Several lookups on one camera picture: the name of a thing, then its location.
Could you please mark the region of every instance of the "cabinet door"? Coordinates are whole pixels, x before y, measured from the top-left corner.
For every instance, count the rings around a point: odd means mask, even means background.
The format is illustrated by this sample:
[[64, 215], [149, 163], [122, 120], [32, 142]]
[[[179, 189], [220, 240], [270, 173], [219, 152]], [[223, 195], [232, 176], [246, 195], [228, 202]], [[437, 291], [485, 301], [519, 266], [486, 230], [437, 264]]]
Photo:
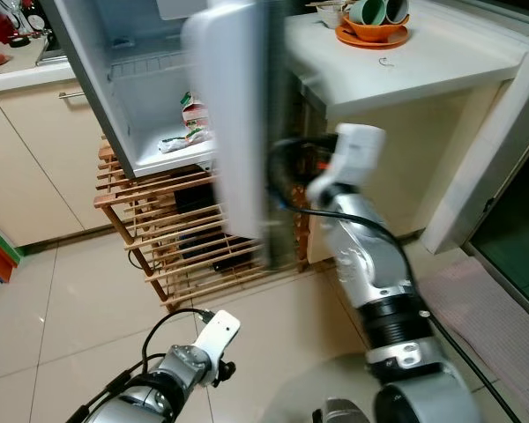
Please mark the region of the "cabinet door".
[[0, 229], [16, 246], [83, 229], [1, 110]]
[[0, 93], [0, 108], [85, 229], [109, 224], [93, 208], [102, 130], [77, 81]]

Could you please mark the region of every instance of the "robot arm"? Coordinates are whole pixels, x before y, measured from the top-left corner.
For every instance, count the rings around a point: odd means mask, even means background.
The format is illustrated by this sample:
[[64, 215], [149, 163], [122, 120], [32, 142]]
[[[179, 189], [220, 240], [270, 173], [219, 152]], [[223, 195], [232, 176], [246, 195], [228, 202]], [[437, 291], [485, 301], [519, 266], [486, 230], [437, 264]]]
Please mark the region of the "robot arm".
[[175, 422], [197, 384], [217, 386], [231, 377], [235, 364], [221, 357], [239, 327], [235, 317], [219, 311], [192, 345], [173, 345], [156, 366], [108, 395], [90, 416], [76, 412], [67, 423]]
[[[384, 131], [340, 124], [338, 133], [330, 166], [308, 186], [308, 200], [333, 215], [384, 226], [357, 189], [376, 166]], [[368, 337], [369, 370], [383, 386], [375, 401], [377, 423], [482, 422], [469, 389], [434, 337], [430, 314], [396, 240], [349, 219], [324, 218], [323, 226], [339, 281]], [[316, 415], [316, 421], [330, 421], [328, 415]]]

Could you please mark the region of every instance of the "orange plate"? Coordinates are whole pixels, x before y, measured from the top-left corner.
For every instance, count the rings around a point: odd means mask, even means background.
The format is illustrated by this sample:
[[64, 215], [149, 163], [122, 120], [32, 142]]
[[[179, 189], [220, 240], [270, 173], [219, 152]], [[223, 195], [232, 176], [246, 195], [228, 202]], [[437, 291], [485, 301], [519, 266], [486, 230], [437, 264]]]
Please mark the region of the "orange plate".
[[388, 37], [388, 40], [386, 40], [386, 42], [363, 41], [359, 39], [353, 32], [353, 29], [351, 29], [351, 27], [346, 24], [339, 25], [337, 29], [335, 29], [335, 34], [337, 35], [337, 39], [339, 41], [344, 42], [345, 44], [349, 44], [355, 47], [373, 49], [395, 48], [405, 43], [407, 41], [407, 38], [409, 37], [409, 32], [407, 31], [407, 28], [403, 25], [398, 31], [392, 33]]
[[349, 19], [348, 15], [345, 15], [343, 17], [343, 20], [345, 20], [347, 25], [351, 26], [351, 29], [353, 30], [354, 33], [356, 33], [356, 36], [359, 37], [360, 40], [363, 40], [366, 42], [385, 42], [386, 39], [390, 37], [390, 35], [399, 31], [401, 26], [407, 23], [407, 21], [409, 20], [409, 15], [407, 15], [406, 18], [397, 25], [355, 24], [351, 19]]

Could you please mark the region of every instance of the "white countertop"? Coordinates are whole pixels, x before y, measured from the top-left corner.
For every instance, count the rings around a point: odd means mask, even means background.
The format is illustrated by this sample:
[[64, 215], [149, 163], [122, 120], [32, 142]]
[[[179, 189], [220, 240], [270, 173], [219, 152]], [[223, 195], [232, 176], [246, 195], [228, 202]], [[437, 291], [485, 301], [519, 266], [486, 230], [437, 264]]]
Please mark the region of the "white countertop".
[[287, 48], [302, 94], [326, 118], [512, 79], [525, 51], [460, 11], [410, 3], [410, 39], [397, 48], [348, 46], [316, 13], [287, 19]]
[[43, 46], [42, 39], [33, 40], [21, 48], [1, 46], [2, 52], [12, 59], [0, 66], [0, 91], [75, 78], [68, 61], [35, 66]]

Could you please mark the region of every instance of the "glass door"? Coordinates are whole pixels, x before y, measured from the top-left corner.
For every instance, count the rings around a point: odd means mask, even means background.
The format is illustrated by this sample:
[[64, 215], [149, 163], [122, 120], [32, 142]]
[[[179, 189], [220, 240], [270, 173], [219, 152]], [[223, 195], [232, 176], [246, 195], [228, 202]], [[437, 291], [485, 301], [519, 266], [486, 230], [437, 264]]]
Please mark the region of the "glass door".
[[529, 157], [470, 243], [529, 311]]

